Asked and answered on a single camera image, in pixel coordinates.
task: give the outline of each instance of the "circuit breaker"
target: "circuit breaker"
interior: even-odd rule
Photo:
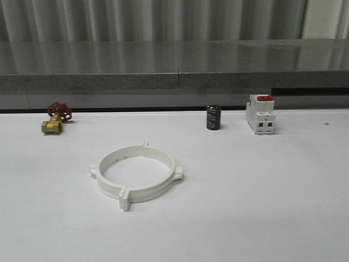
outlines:
[[[274,133],[276,115],[274,97],[267,94],[251,94],[246,106],[246,121],[256,135]]]

